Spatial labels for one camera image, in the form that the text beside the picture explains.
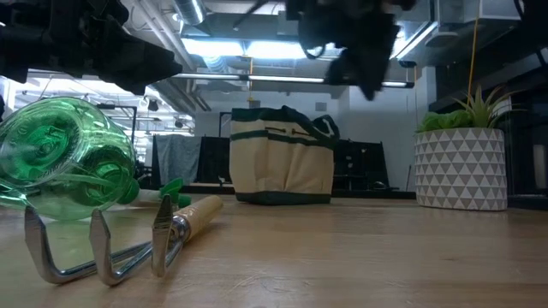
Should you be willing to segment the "succulent in triangle-patterned pot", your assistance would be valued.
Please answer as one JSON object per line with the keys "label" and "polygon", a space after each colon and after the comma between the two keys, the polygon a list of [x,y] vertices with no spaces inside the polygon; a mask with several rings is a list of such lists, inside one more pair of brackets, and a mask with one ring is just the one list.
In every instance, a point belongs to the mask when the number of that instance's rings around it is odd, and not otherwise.
{"label": "succulent in triangle-patterned pot", "polygon": [[428,112],[414,136],[415,194],[420,206],[450,210],[504,211],[508,207],[504,132],[514,94],[480,87],[458,110]]}

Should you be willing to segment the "wooden-handled three-prong hand rake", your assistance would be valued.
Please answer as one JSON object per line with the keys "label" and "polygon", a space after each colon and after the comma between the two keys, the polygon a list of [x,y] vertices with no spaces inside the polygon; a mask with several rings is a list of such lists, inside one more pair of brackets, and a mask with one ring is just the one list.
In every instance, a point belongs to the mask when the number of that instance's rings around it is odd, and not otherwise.
{"label": "wooden-handled three-prong hand rake", "polygon": [[65,284],[88,275],[98,275],[107,286],[116,286],[130,277],[147,259],[152,260],[152,273],[165,276],[167,269],[184,245],[198,235],[223,208],[218,196],[205,197],[178,211],[169,195],[162,199],[152,225],[152,240],[113,252],[110,230],[101,210],[92,212],[89,240],[92,261],[69,269],[56,267],[46,233],[46,227],[37,211],[25,208],[25,242],[33,263],[43,280]]}

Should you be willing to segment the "long LED light bar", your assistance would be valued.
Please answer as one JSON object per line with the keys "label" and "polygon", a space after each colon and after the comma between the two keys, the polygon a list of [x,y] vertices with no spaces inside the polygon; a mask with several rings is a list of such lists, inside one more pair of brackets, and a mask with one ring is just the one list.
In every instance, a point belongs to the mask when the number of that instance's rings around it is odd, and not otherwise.
{"label": "long LED light bar", "polygon": [[173,78],[180,78],[180,79],[186,79],[186,80],[264,81],[264,82],[321,84],[321,85],[330,85],[330,86],[356,86],[356,83],[352,80],[329,82],[328,80],[325,80],[323,78],[277,76],[277,75],[256,75],[256,74],[180,73],[180,74],[173,75]]}

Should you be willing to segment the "black panel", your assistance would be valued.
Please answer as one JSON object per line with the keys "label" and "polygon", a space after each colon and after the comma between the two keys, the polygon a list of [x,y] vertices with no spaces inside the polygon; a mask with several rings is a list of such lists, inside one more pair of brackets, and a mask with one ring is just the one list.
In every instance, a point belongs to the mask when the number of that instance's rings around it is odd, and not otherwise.
{"label": "black panel", "polygon": [[340,139],[334,150],[334,190],[390,190],[382,143]]}
{"label": "black panel", "polygon": [[201,138],[196,182],[231,183],[229,174],[229,145],[229,138]]}

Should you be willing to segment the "beige green gardening tote bag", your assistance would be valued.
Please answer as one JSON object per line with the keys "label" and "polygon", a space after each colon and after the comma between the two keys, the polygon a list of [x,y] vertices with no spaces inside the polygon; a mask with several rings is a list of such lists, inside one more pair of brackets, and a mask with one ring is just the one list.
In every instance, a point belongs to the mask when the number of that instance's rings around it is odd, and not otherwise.
{"label": "beige green gardening tote bag", "polygon": [[229,174],[235,197],[261,205],[328,204],[339,129],[330,115],[314,120],[280,109],[233,109]]}

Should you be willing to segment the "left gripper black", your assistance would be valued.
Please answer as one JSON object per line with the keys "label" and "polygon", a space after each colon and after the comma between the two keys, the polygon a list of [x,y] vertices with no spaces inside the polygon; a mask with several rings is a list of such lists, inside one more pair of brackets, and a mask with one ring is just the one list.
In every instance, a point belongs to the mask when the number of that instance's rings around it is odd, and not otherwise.
{"label": "left gripper black", "polygon": [[172,51],[125,33],[127,20],[120,0],[15,0],[15,80],[31,68],[96,74],[144,95],[182,71]]}

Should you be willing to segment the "silver ceiling duct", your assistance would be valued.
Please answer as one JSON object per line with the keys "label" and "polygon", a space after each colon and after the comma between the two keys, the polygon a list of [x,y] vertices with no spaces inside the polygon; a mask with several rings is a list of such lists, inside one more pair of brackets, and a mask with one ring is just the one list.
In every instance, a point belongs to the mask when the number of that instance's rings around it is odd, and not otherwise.
{"label": "silver ceiling duct", "polygon": [[190,26],[199,25],[206,18],[206,7],[202,0],[172,0],[176,13]]}

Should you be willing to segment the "black aluminium table frame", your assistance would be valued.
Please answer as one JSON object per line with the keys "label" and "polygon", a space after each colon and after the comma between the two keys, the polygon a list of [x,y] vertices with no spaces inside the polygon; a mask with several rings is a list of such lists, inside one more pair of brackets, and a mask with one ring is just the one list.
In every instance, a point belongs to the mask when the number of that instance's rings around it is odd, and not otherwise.
{"label": "black aluminium table frame", "polygon": [[[180,193],[185,194],[220,194],[234,195],[235,190],[230,185],[213,185],[209,183],[192,183],[190,186],[184,186]],[[382,198],[382,199],[416,199],[414,192],[399,191],[348,191],[334,190],[331,194],[333,198]]]}

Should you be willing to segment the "grey cloth cover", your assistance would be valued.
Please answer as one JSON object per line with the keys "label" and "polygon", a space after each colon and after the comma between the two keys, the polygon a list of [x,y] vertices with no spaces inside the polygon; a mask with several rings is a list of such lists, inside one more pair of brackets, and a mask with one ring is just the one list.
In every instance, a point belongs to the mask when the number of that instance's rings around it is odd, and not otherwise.
{"label": "grey cloth cover", "polygon": [[160,183],[166,185],[181,178],[184,185],[197,178],[201,137],[177,134],[155,136]]}

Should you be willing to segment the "black cabinet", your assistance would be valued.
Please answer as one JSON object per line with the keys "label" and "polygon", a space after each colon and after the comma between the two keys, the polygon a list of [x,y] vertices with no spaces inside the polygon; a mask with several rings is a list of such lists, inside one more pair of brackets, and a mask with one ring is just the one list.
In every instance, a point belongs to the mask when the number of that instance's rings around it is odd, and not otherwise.
{"label": "black cabinet", "polygon": [[548,87],[512,97],[510,115],[511,195],[548,196]]}

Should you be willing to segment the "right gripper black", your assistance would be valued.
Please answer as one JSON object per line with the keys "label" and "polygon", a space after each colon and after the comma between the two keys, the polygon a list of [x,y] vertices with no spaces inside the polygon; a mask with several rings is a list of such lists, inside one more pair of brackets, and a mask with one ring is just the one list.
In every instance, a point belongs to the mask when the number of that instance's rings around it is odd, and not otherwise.
{"label": "right gripper black", "polygon": [[285,0],[286,19],[297,22],[306,56],[322,56],[326,46],[348,49],[326,71],[332,86],[357,86],[372,101],[381,91],[400,27],[388,11],[411,10],[416,0]]}

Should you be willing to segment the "green plastic spray bottle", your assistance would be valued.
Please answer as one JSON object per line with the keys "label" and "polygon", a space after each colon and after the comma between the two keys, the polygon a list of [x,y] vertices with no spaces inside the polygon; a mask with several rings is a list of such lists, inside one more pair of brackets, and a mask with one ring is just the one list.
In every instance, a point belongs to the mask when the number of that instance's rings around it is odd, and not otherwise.
{"label": "green plastic spray bottle", "polygon": [[0,205],[74,221],[96,209],[171,196],[190,204],[176,178],[142,192],[131,139],[95,105],[72,97],[31,103],[0,123]]}

